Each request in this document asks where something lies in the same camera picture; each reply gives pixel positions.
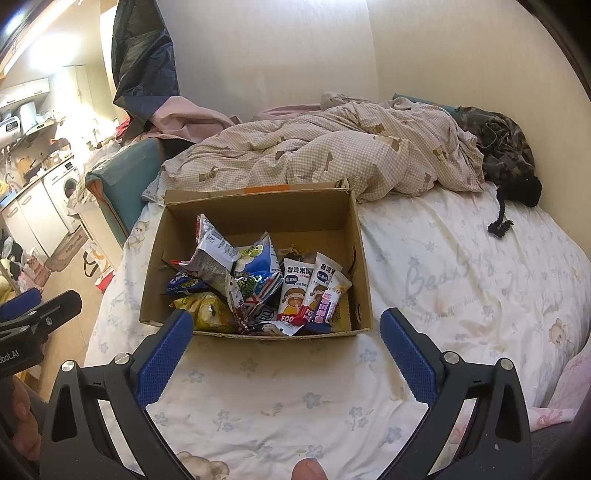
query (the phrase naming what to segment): ceiling light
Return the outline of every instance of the ceiling light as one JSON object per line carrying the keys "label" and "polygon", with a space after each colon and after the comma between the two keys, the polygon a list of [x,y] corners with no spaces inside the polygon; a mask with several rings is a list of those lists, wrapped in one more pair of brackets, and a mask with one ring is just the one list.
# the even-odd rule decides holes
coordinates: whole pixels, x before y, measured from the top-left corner
{"label": "ceiling light", "polygon": [[8,22],[7,26],[4,28],[4,33],[6,35],[11,35],[12,32],[14,32],[21,25],[23,20],[25,20],[25,15],[22,12],[14,15],[14,17],[10,19],[10,22]]}

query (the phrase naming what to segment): finger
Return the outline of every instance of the finger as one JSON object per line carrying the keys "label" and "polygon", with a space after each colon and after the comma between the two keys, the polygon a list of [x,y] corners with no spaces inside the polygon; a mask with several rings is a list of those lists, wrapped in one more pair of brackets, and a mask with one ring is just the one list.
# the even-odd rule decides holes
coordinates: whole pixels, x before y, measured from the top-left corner
{"label": "finger", "polygon": [[14,416],[21,421],[27,419],[31,410],[31,399],[29,392],[17,377],[12,377],[14,381],[14,392],[12,393],[12,411]]}
{"label": "finger", "polygon": [[306,458],[297,462],[291,480],[328,480],[328,477],[318,461]]}
{"label": "finger", "polygon": [[27,460],[39,460],[41,453],[41,435],[37,420],[29,412],[27,419],[18,424],[18,430],[12,437],[12,444],[18,453]]}

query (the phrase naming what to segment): cardboard box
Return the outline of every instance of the cardboard box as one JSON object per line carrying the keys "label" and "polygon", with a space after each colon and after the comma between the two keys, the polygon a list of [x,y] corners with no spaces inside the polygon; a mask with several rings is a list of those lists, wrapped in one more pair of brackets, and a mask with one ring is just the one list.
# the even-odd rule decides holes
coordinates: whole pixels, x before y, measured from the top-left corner
{"label": "cardboard box", "polygon": [[279,185],[224,192],[168,191],[156,233],[139,312],[142,323],[161,326],[173,311],[164,294],[176,273],[171,260],[188,260],[195,249],[197,215],[204,213],[234,246],[249,245],[263,232],[276,250],[296,244],[319,251],[343,266],[353,286],[339,302],[350,331],[325,335],[267,337],[198,332],[245,340],[301,340],[357,335],[372,329],[369,281],[355,194],[334,184]]}

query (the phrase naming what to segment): snack package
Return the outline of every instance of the snack package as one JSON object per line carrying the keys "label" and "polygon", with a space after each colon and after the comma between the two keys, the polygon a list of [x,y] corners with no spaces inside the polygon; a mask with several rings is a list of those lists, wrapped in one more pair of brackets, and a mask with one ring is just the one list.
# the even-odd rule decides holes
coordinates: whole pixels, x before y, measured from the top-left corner
{"label": "snack package", "polygon": [[257,272],[252,275],[236,277],[236,284],[244,299],[246,318],[252,319],[281,287],[281,272]]}
{"label": "snack package", "polygon": [[285,276],[283,278],[277,320],[293,322],[300,311],[300,306],[304,303],[306,289],[314,271],[314,264],[286,258],[283,265]]}
{"label": "snack package", "polygon": [[211,287],[203,280],[192,277],[185,272],[178,272],[166,287],[166,293],[168,294],[184,293],[185,295],[191,295],[191,293],[203,290],[211,290]]}
{"label": "snack package", "polygon": [[191,260],[175,260],[171,263],[224,293],[226,273],[232,269],[239,256],[239,252],[201,214],[197,217],[197,248]]}
{"label": "snack package", "polygon": [[187,310],[193,317],[195,330],[201,332],[236,333],[236,322],[228,306],[211,292],[193,293],[175,300],[171,307]]}
{"label": "snack package", "polygon": [[281,287],[283,276],[280,272],[257,272],[226,280],[228,305],[234,314],[241,332],[249,329],[253,318],[266,302]]}
{"label": "snack package", "polygon": [[316,263],[314,265],[312,276],[310,277],[310,283],[306,289],[304,303],[302,303],[298,315],[290,323],[293,323],[294,325],[304,325],[309,320],[312,313],[314,313],[316,306],[320,302],[322,294],[329,285],[333,274],[335,271],[340,272],[341,270],[343,270],[343,267],[334,260],[320,252],[316,254]]}
{"label": "snack package", "polygon": [[316,261],[316,252],[306,252],[296,244],[291,244],[289,248],[282,248],[277,251],[277,260],[279,260],[280,264],[282,264],[286,258],[298,262],[313,264]]}
{"label": "snack package", "polygon": [[250,331],[250,335],[257,336],[294,336],[303,326],[295,326],[291,323],[282,322],[280,320],[270,320],[269,322],[261,322],[254,325]]}
{"label": "snack package", "polygon": [[340,271],[335,271],[329,286],[322,294],[318,305],[306,323],[306,328],[316,333],[330,333],[330,319],[343,293],[351,288],[352,283]]}
{"label": "snack package", "polygon": [[235,277],[255,272],[281,272],[275,248],[267,232],[255,244],[236,250],[238,259],[234,265]]}

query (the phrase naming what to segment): white snack wrapper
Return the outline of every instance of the white snack wrapper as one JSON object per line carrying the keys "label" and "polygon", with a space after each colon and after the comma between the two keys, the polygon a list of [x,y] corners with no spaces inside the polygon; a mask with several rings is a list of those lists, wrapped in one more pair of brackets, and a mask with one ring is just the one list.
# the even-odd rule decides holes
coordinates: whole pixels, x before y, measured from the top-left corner
{"label": "white snack wrapper", "polygon": [[286,258],[283,265],[285,267],[285,276],[283,278],[277,320],[293,322],[304,302],[310,277],[314,271],[314,264]]}
{"label": "white snack wrapper", "polygon": [[335,313],[341,296],[352,285],[351,281],[344,274],[335,271],[333,277],[330,279],[328,288],[322,294],[320,302],[307,321],[306,328],[317,333],[330,333],[330,319]]}
{"label": "white snack wrapper", "polygon": [[340,272],[342,270],[343,267],[331,258],[320,252],[316,254],[316,263],[312,276],[310,277],[310,283],[306,289],[304,303],[300,307],[296,320],[293,321],[295,325],[303,325],[309,320],[318,306],[324,291],[328,287],[333,274],[335,271]]}

